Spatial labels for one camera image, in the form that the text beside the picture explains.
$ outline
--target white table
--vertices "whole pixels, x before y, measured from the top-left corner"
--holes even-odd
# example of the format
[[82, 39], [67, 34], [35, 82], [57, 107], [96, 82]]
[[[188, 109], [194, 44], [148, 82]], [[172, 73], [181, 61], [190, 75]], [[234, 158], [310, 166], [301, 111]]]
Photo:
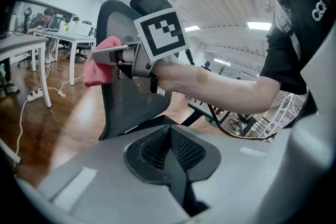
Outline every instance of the white table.
[[[66, 32], [49, 32], [49, 31], [42, 31], [42, 30], [36, 30], [34, 31], [34, 35], [43, 36], [43, 37], [49, 37], [56, 39], [56, 49], [58, 49], [58, 42], [59, 40], [65, 40], [72, 43], [71, 46], [71, 54], [70, 54], [70, 85], [75, 84], [75, 56], [76, 56], [76, 48], [78, 43], [93, 43], [92, 50], [96, 47], [96, 39], [94, 37], [84, 37], [79, 36], [76, 34], [69, 34]], [[57, 55], [58, 52], [55, 53], [55, 60], [57, 61]]]
[[[46, 72], [44, 68], [44, 53], [46, 49], [46, 41], [48, 41], [48, 39], [22, 33], [17, 33], [17, 35], [19, 36], [11, 33], [10, 36], [8, 36], [7, 38], [0, 40], [0, 61], [30, 50], [34, 52], [34, 55], [32, 55], [32, 57], [33, 59], [35, 59], [35, 50], [39, 49], [39, 77], [44, 102], [49, 108], [51, 107], [51, 101], [47, 89]], [[36, 63], [33, 64], [33, 69], [36, 70]], [[0, 148], [2, 148], [4, 152], [8, 154], [9, 157], [11, 157], [15, 162], [20, 162], [20, 157], [17, 156], [1, 139]]]

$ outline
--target person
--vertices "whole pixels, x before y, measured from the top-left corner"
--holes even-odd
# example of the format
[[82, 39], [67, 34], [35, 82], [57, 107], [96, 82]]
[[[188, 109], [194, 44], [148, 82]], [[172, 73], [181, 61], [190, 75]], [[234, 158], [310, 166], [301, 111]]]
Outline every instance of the person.
[[79, 22], [78, 17], [74, 17], [71, 22], [68, 23], [67, 25], [67, 33], [74, 33], [77, 29]]
[[12, 83], [11, 63], [9, 58], [0, 61], [0, 98], [17, 92], [19, 88]]
[[[48, 24], [50, 23], [52, 17], [55, 15], [55, 10], [53, 8], [46, 8], [44, 10], [42, 17], [36, 17], [34, 18], [30, 26], [28, 27], [27, 34], [33, 34], [35, 30], [39, 30], [42, 28], [47, 28]], [[45, 63], [54, 62], [54, 58], [51, 56], [50, 48], [55, 46], [55, 40], [52, 38], [48, 38], [49, 41], [46, 42], [46, 50], [45, 50]]]
[[[335, 21], [332, 2], [277, 2], [277, 11], [267, 35], [268, 55], [255, 81], [219, 76], [200, 67], [184, 65], [176, 57], [169, 56], [154, 66], [153, 73], [158, 77], [159, 86], [239, 114], [269, 110], [279, 90], [306, 93], [306, 83], [300, 71], [323, 43]], [[300, 116], [315, 111], [316, 105], [308, 93]]]
[[204, 70], [208, 70], [208, 71], [211, 72], [211, 69], [209, 68], [209, 66], [210, 66], [210, 62], [209, 62], [209, 61], [206, 61], [205, 64], [204, 64], [204, 66], [201, 66], [201, 67], [202, 67]]

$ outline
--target hand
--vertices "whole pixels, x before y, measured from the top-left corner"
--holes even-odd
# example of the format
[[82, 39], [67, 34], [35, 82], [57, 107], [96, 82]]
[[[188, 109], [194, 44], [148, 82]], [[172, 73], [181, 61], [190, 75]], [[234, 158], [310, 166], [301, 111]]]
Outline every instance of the hand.
[[156, 61], [152, 70], [157, 76], [159, 87], [165, 91], [173, 91], [173, 78], [178, 70], [185, 66], [174, 55], [167, 56]]

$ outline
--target power strip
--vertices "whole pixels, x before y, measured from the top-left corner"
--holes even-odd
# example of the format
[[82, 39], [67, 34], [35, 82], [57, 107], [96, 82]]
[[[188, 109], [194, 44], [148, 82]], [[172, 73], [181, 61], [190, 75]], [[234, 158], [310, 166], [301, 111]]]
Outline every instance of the power strip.
[[32, 94], [29, 94], [28, 95], [28, 102], [31, 102], [32, 100], [35, 100], [37, 98], [40, 98], [43, 96], [43, 93], [41, 91], [41, 89], [37, 89], [37, 92], [36, 91], [33, 91]]

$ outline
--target desk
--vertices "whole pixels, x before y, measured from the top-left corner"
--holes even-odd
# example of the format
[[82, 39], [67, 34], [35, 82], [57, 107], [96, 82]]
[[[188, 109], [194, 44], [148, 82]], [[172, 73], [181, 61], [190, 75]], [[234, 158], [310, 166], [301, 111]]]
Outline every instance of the desk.
[[[0, 40], [0, 61], [7, 59], [11, 56], [21, 54], [26, 51], [33, 51], [35, 59], [35, 50], [39, 49], [39, 76], [42, 87], [42, 93], [44, 102], [46, 106], [51, 107], [51, 101], [49, 98], [49, 93], [47, 89], [46, 72], [44, 68], [44, 53], [46, 49], [47, 38], [35, 37], [32, 35], [26, 35], [22, 33], [17, 33], [19, 36], [10, 34], [9, 37]], [[1, 139], [0, 148], [4, 150], [15, 162], [20, 162], [20, 157], [17, 156]]]
[[[34, 31], [35, 36], [43, 36], [43, 37], [56, 37], [56, 42], [58, 47], [58, 41], [59, 40], [65, 40], [72, 43], [71, 46], [71, 54], [70, 54], [70, 70], [69, 70], [69, 76], [70, 76], [70, 85], [75, 84], [75, 56], [76, 56], [76, 48], [78, 43], [93, 43], [92, 50], [96, 47], [96, 39], [94, 37], [84, 37], [79, 36], [76, 34], [69, 34], [66, 32], [49, 32], [49, 31], [42, 31], [42, 30], [36, 30]], [[57, 55], [58, 51], [55, 53], [55, 60], [57, 61]]]

